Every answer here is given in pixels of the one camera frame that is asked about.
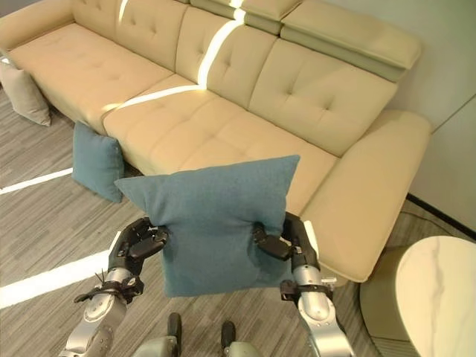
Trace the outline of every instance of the teal pillow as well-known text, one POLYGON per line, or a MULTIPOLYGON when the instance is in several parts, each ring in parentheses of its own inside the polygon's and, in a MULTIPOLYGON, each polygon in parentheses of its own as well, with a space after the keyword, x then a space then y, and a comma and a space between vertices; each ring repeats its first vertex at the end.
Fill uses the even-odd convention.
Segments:
POLYGON ((170 238, 162 266, 168 296, 195 296, 279 286, 290 266, 264 254, 254 222, 280 234, 286 194, 299 156, 209 167, 115 184, 170 238))
POLYGON ((122 192, 114 181, 124 177, 124 161, 116 139, 98 135, 81 122, 74 125, 73 179, 119 203, 122 192))

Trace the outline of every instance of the sofa armrest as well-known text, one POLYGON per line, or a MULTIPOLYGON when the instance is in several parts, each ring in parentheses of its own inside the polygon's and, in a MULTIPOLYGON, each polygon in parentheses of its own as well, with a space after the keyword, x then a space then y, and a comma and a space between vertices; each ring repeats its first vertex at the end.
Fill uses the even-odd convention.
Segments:
POLYGON ((384 111, 333 167, 301 216, 326 268, 365 281, 387 242, 431 135, 428 121, 384 111))
POLYGON ((70 0, 42 0, 0 19, 0 48, 12 50, 72 22, 70 0))

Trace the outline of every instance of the beige pillow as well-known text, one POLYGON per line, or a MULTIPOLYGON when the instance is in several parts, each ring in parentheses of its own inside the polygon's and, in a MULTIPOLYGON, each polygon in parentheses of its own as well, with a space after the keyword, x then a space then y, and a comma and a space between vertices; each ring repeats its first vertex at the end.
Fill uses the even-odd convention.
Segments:
POLYGON ((31 76, 22 69, 0 61, 0 82, 10 98, 13 110, 35 123, 50 126, 50 110, 31 76))

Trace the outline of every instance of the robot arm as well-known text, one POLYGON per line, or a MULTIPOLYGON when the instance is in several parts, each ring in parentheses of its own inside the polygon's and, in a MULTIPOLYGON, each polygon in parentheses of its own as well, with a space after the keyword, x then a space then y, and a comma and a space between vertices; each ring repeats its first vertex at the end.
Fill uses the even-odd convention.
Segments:
POLYGON ((59 357, 107 355, 115 329, 126 314, 126 305, 144 290, 139 274, 145 259, 160 251, 167 238, 167 229, 153 227, 147 218, 127 226, 111 250, 104 281, 74 300, 75 303, 90 301, 59 357))
POLYGON ((294 301, 317 357, 355 356, 345 333, 337 322, 332 303, 335 279, 323 280, 316 250, 309 241, 306 225, 299 217, 286 213, 283 238, 267 236, 262 225, 255 225, 254 240, 264 252, 278 259, 291 257, 295 282, 281 283, 281 298, 294 301))

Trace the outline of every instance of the beige leather sofa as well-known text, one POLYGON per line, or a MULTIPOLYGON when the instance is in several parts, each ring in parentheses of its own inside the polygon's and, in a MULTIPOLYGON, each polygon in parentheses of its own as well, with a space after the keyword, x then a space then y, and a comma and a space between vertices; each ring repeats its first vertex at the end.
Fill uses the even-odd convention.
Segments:
POLYGON ((317 0, 185 2, 43 0, 0 20, 0 47, 145 175, 299 154, 288 210, 324 268, 365 281, 430 136, 383 110, 418 41, 317 0))

